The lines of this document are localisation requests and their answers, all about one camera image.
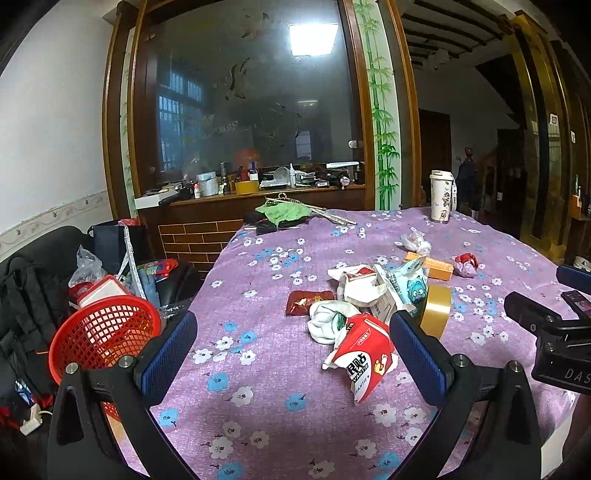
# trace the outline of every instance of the purple tablecloth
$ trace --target purple tablecloth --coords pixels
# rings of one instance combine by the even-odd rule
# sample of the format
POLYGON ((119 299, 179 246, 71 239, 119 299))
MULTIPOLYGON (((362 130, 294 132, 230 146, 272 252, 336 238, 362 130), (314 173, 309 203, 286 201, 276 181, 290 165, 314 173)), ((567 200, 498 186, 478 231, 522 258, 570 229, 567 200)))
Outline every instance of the purple tablecloth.
MULTIPOLYGON (((435 410, 404 364, 354 406, 345 370, 320 369, 332 348, 312 340, 308 317, 286 316, 285 303, 292 290, 336 290, 328 268, 400 265, 406 255, 400 235, 412 228, 426 234, 433 258, 450 261, 469 251, 481 262, 477 277, 447 283, 454 303, 441 342, 450 353, 492 367, 516 359, 529 373, 535 338, 505 316, 504 297, 515 290, 572 316, 559 296, 567 288, 556 283, 555 265, 471 218, 455 213, 441 225, 428 220, 428 209, 337 213, 357 227, 314 218, 260 237, 239 231, 191 305, 197 341, 152 413, 201 479, 379 480, 409 453, 435 410)), ((536 381, 531 388, 545 439, 575 396, 536 381)), ((477 420, 475 410, 445 470, 459 465, 477 420)))

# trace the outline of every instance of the wooden ceiling beam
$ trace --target wooden ceiling beam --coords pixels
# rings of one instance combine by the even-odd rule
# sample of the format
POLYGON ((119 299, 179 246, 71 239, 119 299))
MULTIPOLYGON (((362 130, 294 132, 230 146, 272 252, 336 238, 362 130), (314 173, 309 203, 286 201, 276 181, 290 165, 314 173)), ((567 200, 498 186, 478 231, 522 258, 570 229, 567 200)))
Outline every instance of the wooden ceiling beam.
POLYGON ((406 33, 406 35, 411 35, 413 37, 420 37, 420 38, 426 38, 427 40, 440 41, 442 43, 454 45, 455 47, 461 48, 464 51, 472 52, 471 47, 469 47, 468 45, 464 45, 463 43, 459 43, 455 40, 452 40, 451 38, 440 37, 439 35, 434 35, 434 34, 425 33, 425 32, 419 32, 417 30, 411 30, 409 28, 405 28, 404 33, 406 33))
POLYGON ((466 8, 469 8, 473 12, 476 12, 477 14, 487 18, 488 20, 495 22, 500 30, 502 30, 503 32, 505 32, 507 34, 511 34, 511 30, 508 31, 507 26, 505 25, 505 23, 503 22, 502 19, 497 17, 495 14, 489 12, 487 9, 482 8, 480 5, 476 5, 475 3, 472 2, 472 0, 452 0, 452 1, 457 4, 463 5, 466 8))
POLYGON ((482 40, 481 38, 478 38, 477 36, 472 35, 471 33, 464 32, 463 30, 460 30, 456 27, 450 27, 449 25, 443 25, 438 22, 432 22, 431 20, 425 20, 424 18, 415 17, 414 15, 410 14, 403 14, 402 18, 408 20, 409 22, 425 25, 426 27, 436 28, 438 30, 444 30, 450 33, 455 33, 456 35, 461 35, 462 37, 469 38, 470 40, 473 40, 479 43, 480 45, 486 45, 485 40, 482 40))
MULTIPOLYGON (((431 50, 431 51, 437 51, 440 48, 440 47, 436 47, 435 45, 427 45, 425 43, 419 43, 419 42, 409 41, 409 40, 407 40, 407 44, 409 47, 424 48, 425 50, 431 50)), ((449 56, 453 59, 460 58, 460 56, 457 53, 454 53, 449 50, 447 52, 449 53, 449 56)))
POLYGON ((418 7, 427 8, 433 12, 437 12, 439 14, 445 15, 450 18, 455 18, 456 20, 459 20, 464 23, 468 23, 470 25, 474 25, 475 27, 478 27, 481 30, 484 30, 485 32, 490 33, 491 35, 493 35, 495 38, 498 38, 499 40, 501 40, 503 38, 502 34, 494 31, 492 28, 488 27, 487 25, 485 25, 483 23, 480 23, 478 20, 474 20, 473 18, 466 17, 465 15, 458 14, 458 13, 452 12, 450 10, 446 10, 445 8, 438 7, 437 5, 430 4, 430 3, 425 2, 423 0, 414 0, 414 4, 417 5, 418 7))
POLYGON ((429 58, 429 55, 427 55, 426 53, 419 53, 419 52, 416 52, 416 51, 410 52, 410 56, 411 57, 417 57, 419 59, 427 59, 427 58, 429 58))

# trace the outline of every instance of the cardboard box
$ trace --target cardboard box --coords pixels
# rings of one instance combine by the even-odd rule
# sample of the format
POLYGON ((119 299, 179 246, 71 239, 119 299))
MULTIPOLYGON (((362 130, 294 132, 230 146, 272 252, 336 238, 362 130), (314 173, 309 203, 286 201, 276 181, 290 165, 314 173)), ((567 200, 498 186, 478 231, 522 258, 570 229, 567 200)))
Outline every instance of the cardboard box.
MULTIPOLYGON (((404 259, 405 262, 410 262, 411 260, 415 260, 416 258, 421 257, 420 255, 416 254, 415 252, 408 252, 406 258, 404 259)), ((453 265, 449 263, 445 263, 441 260, 436 260, 435 258, 427 258, 425 260, 424 266, 429 269, 429 278, 435 278, 436 280, 444 280, 449 281, 453 274, 453 265)))

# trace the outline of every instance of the brick-patterned cabinet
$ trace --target brick-patterned cabinet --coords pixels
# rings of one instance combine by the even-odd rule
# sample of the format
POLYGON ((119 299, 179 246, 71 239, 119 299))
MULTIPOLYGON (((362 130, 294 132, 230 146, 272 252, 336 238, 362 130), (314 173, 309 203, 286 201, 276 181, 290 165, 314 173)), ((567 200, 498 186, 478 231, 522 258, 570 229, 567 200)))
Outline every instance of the brick-patterned cabinet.
MULTIPOLYGON (((346 190, 294 189, 281 190, 303 203, 342 210, 363 210, 365 186, 351 185, 346 190)), ((175 202, 164 207, 139 211, 148 228, 152 248, 158 258, 181 258, 191 262, 203 276, 209 272, 222 249, 243 224, 246 212, 265 203, 265 196, 275 192, 251 195, 227 195, 175 202)))
POLYGON ((242 226, 242 220, 159 225, 166 258, 182 258, 209 272, 222 249, 242 226))

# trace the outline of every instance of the ceiling light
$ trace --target ceiling light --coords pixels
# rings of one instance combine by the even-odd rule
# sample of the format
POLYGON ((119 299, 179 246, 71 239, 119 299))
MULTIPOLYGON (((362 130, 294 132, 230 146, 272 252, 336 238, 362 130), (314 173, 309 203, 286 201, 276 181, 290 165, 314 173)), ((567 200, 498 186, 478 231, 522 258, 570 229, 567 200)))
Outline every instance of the ceiling light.
POLYGON ((294 57, 329 55, 338 29, 333 23, 290 25, 291 54, 294 57))

